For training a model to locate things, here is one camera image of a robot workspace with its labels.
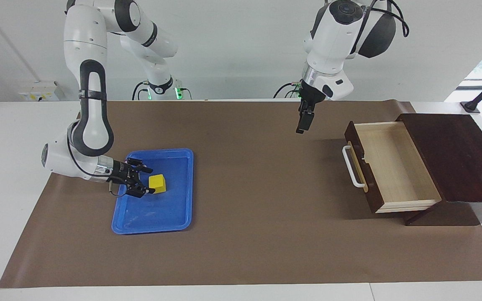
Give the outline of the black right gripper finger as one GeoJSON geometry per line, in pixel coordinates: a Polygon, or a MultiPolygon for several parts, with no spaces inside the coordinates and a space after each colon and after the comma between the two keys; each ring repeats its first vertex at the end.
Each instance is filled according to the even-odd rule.
{"type": "Polygon", "coordinates": [[[135,159],[135,158],[127,158],[127,164],[132,166],[132,168],[136,171],[143,172],[143,173],[153,173],[153,169],[145,166],[142,160],[135,159]]]}
{"type": "Polygon", "coordinates": [[[155,192],[154,188],[146,187],[143,184],[126,184],[127,196],[141,198],[147,193],[153,194],[154,192],[155,192]]]}

